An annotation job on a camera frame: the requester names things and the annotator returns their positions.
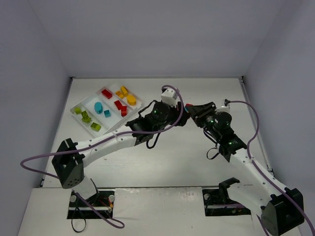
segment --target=black cable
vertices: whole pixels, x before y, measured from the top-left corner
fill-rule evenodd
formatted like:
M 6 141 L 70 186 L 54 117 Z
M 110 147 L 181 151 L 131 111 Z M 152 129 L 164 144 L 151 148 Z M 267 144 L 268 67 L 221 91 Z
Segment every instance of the black cable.
M 206 130 L 203 130 L 203 134 L 210 139 L 215 145 L 217 145 L 218 143 L 210 136 L 211 134 L 207 133 Z
M 215 158 L 220 154 L 219 152 L 217 152 L 217 154 L 215 154 L 213 157 L 209 158 L 209 157 L 208 157 L 208 153 L 209 153 L 212 149 L 217 149 L 217 147 L 213 147 L 213 148 L 211 148 L 211 149 L 209 149 L 209 150 L 207 151 L 207 159 L 208 159 L 208 160 L 213 160 L 213 159 L 215 159 Z
M 75 231 L 76 233 L 81 233 L 81 232 L 83 232 L 83 231 L 85 230 L 86 226 L 87 226 L 87 220 L 85 219 L 85 217 L 84 217 L 82 211 L 81 211 L 80 208 L 78 207 L 79 201 L 80 201 L 80 199 L 77 198 L 77 203 L 76 203 L 76 205 L 75 205 L 75 209 L 74 209 L 73 214 L 72 214 L 72 216 L 71 216 L 71 226 L 72 226 L 73 231 Z M 77 211 L 79 212 L 80 216 L 82 217 L 82 219 L 84 220 L 84 223 L 85 223 L 85 226 L 84 226 L 83 230 L 80 230 L 80 231 L 76 230 L 76 229 L 74 228 L 74 226 L 73 226 L 73 218 L 74 218 L 74 215 L 75 215 L 75 213 L 76 213 Z
M 206 128 L 203 128 L 203 131 L 205 131 L 208 135 L 210 135 L 211 137 L 213 137 L 212 134 L 210 133 L 210 131 L 206 130 Z
M 139 117 L 141 117 L 141 113 L 144 112 L 146 109 L 148 109 L 148 108 L 151 106 L 151 104 L 154 103 L 154 102 L 158 102 L 158 101 L 153 100 L 152 102 L 149 103 L 148 106 L 146 106 L 146 107 L 144 107 L 143 109 L 141 109 L 141 110 L 138 112 Z
M 156 137 L 156 139 L 154 140 L 154 143 L 153 143 L 153 145 L 152 145 L 151 147 L 149 146 L 149 140 L 146 142 L 146 145 L 147 145 L 147 148 L 148 148 L 148 149 L 152 149 L 152 148 L 154 148 L 154 147 L 156 146 L 160 134 L 161 134 L 161 133 L 158 133 L 158 134 L 157 134 L 157 137 Z
M 92 183 L 93 183 L 93 185 L 94 185 L 94 188 L 95 188 L 95 190 L 96 190 L 96 193 L 95 193 L 92 197 L 89 198 L 89 203 L 90 203 L 91 205 L 94 205 L 94 204 L 97 202 L 100 193 L 99 193 L 99 190 L 97 189 L 97 186 L 95 185 L 93 179 L 90 179 L 90 180 L 92 181 Z
M 213 147 L 213 148 L 209 149 L 209 150 L 207 151 L 207 154 L 206 154 L 208 160 L 213 160 L 213 159 L 215 159 L 220 153 L 218 152 L 217 154 L 215 154 L 215 155 L 214 155 L 213 157 L 211 157 L 211 158 L 208 157 L 208 154 L 209 154 L 209 152 L 210 152 L 211 150 L 217 149 L 218 143 L 210 136 L 210 135 L 211 135 L 210 133 L 207 133 L 207 131 L 206 131 L 205 129 L 203 130 L 203 134 L 204 134 L 208 139 L 210 139 L 210 140 L 216 145 L 216 147 Z

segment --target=black bracket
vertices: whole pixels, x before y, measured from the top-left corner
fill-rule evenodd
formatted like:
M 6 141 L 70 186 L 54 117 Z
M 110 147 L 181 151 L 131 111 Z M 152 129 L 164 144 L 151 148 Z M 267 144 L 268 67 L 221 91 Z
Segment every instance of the black bracket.
M 304 210 L 303 195 L 296 188 L 285 189 L 297 205 Z M 271 195 L 266 207 L 262 207 L 261 220 L 266 230 L 273 236 L 279 236 L 304 222 L 303 215 L 283 194 Z
M 240 181 L 236 178 L 229 178 L 221 183 L 219 183 L 219 193 L 222 197 L 222 200 L 224 203 L 228 203 L 230 201 L 230 198 L 228 196 L 228 193 L 227 193 L 227 189 L 232 185 L 232 184 L 235 184 L 235 183 L 239 183 Z
M 57 152 L 76 150 L 76 145 L 71 139 L 64 140 Z M 73 153 L 66 155 L 56 155 L 52 160 L 60 183 L 64 189 L 73 188 L 84 179 L 83 154 Z

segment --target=white tray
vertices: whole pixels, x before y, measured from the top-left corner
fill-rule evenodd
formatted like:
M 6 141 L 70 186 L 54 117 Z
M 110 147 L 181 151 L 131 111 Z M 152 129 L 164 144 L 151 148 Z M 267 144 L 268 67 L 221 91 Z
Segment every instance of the white tray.
M 108 132 L 112 132 L 116 128 L 118 128 L 121 124 L 123 124 L 130 116 L 138 112 L 143 106 L 144 102 L 141 98 L 139 98 L 136 94 L 134 94 L 132 91 L 128 89 L 128 87 L 125 88 L 127 89 L 129 94 L 132 94 L 136 98 L 136 105 L 131 106 L 127 103 L 126 97 L 123 99 L 119 98 L 115 92 L 120 91 L 120 87 L 122 85 L 118 84 L 110 84 L 107 86 L 102 87 L 100 90 L 96 91 L 93 95 L 85 98 L 83 101 L 75 105 L 70 109 L 70 112 L 72 115 L 76 118 L 76 120 L 79 121 L 80 124 L 82 124 L 94 137 L 99 137 L 102 136 L 103 134 L 106 134 Z M 112 93 L 112 97 L 108 99 L 102 94 L 102 91 L 106 89 L 109 92 Z M 118 108 L 115 105 L 115 101 L 119 100 L 123 106 L 127 106 L 127 115 L 125 117 L 121 116 L 121 111 L 118 110 Z M 94 104 L 96 102 L 102 103 L 103 106 L 103 112 L 101 114 L 96 113 L 94 110 Z M 90 123 L 84 123 L 82 121 L 82 115 L 81 114 L 76 114 L 74 112 L 74 109 L 76 107 L 80 107 L 81 111 L 87 111 L 89 117 L 91 117 Z M 110 117 L 105 117 L 104 111 L 109 110 L 111 116 Z M 91 129 L 91 124 L 95 122 L 101 126 L 101 129 L 97 132 Z

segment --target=white table surface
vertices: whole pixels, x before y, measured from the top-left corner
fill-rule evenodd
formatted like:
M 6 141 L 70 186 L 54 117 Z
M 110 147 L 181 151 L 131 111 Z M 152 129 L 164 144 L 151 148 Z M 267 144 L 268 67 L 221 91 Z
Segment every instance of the white table surface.
M 256 216 L 206 217 L 200 187 L 116 189 L 115 229 L 101 219 L 87 220 L 77 234 L 67 220 L 70 190 L 33 189 L 18 236 L 265 236 Z M 83 220 L 74 220 L 76 229 Z M 297 228 L 283 236 L 299 236 Z
M 221 106 L 225 98 L 245 100 L 237 78 L 74 79 L 52 151 L 56 151 L 64 139 L 72 138 L 76 142 L 92 137 L 69 110 L 108 83 L 126 85 L 144 99 L 146 104 L 153 99 L 160 100 L 160 89 L 166 84 L 176 86 L 180 90 L 184 103 L 200 105 L 213 101 L 217 106 Z M 231 115 L 231 127 L 246 143 L 254 134 L 248 108 L 243 104 L 231 104 Z M 85 169 L 85 173 L 98 187 L 106 188 L 217 186 L 231 177 L 249 183 L 222 156 L 208 160 L 206 152 L 212 147 L 213 144 L 203 135 L 202 129 L 189 119 L 186 126 L 174 127 L 162 133 L 154 149 L 149 150 L 145 144 L 141 144 L 119 150 L 92 163 Z M 251 144 L 251 152 L 266 166 L 257 140 Z M 52 157 L 48 162 L 47 171 L 55 173 L 51 159 Z M 61 185 L 57 179 L 46 177 L 43 187 Z

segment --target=yellow block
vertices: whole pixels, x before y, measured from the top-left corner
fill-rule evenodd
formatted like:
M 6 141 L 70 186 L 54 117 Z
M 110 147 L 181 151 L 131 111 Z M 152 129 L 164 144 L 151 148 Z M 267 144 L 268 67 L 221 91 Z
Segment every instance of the yellow block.
M 125 97 L 128 96 L 128 91 L 127 91 L 127 89 L 125 88 L 125 86 L 121 86 L 121 87 L 120 87 L 120 91 L 123 93 L 123 95 L 124 95 Z
M 124 95 L 123 95 L 120 91 L 117 91 L 115 94 L 116 94 L 118 97 L 120 97 L 121 99 L 124 98 Z
M 128 104 L 129 105 L 131 105 L 131 106 L 134 106 L 134 105 L 136 105 L 136 98 L 134 97 L 134 96 L 132 96 L 131 94 L 129 94 L 128 96 L 127 96 L 127 102 L 128 102 Z

